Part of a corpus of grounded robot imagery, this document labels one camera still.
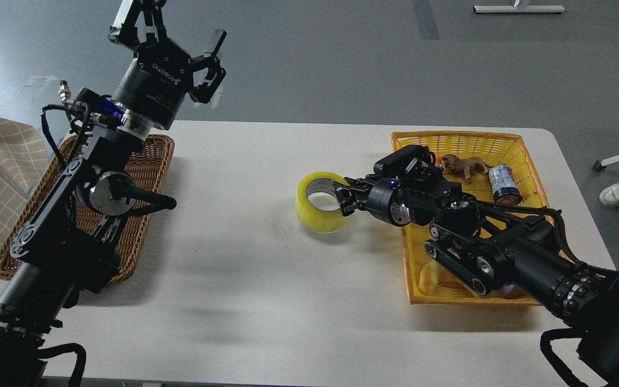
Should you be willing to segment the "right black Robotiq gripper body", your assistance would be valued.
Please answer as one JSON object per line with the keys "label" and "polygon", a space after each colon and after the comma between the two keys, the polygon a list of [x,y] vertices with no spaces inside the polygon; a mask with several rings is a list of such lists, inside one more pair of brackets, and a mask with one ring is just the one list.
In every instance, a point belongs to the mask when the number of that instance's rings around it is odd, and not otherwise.
{"label": "right black Robotiq gripper body", "polygon": [[394,226],[406,226],[411,222],[397,178],[377,178],[373,189],[364,190],[363,211]]}

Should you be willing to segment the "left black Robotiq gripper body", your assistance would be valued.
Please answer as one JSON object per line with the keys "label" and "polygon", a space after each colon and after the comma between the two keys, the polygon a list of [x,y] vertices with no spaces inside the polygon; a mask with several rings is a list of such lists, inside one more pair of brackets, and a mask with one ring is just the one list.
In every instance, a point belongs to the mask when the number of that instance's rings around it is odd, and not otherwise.
{"label": "left black Robotiq gripper body", "polygon": [[192,74],[183,69],[190,58],[175,42],[143,42],[111,100],[169,130],[193,86]]}

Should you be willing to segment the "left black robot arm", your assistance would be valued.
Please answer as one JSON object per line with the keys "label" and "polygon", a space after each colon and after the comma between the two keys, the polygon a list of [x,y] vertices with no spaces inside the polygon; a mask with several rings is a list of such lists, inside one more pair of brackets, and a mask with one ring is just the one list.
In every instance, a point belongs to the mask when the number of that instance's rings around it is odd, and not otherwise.
{"label": "left black robot arm", "polygon": [[119,272],[120,237],[131,218],[174,209],[174,198],[141,189],[125,171],[142,154],[151,130],[168,130],[185,96],[207,104],[226,76],[218,57],[226,30],[214,30],[204,53],[192,57],[165,31],[163,1],[123,1],[110,27],[113,44],[133,60],[112,95],[87,88],[72,97],[60,82],[58,105],[77,135],[68,157],[52,145],[60,176],[41,205],[14,235],[10,255],[20,266],[0,295],[0,386],[35,386],[47,361],[76,356],[68,384],[79,386],[87,362],[78,343],[44,348],[60,328],[62,309],[81,291],[98,293]]}

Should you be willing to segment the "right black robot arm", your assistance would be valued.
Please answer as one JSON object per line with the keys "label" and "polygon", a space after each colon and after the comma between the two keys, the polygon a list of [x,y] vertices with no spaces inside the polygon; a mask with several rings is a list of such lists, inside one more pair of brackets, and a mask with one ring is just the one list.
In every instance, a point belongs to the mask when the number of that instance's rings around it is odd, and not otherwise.
{"label": "right black robot arm", "polygon": [[619,386],[619,270],[578,260],[560,211],[480,202],[444,178],[426,146],[403,147],[373,169],[333,184],[342,215],[361,210],[395,226],[428,226],[425,252],[474,292],[488,296],[511,284],[564,322],[539,346],[565,384],[583,382],[552,342],[578,339],[579,360]]}

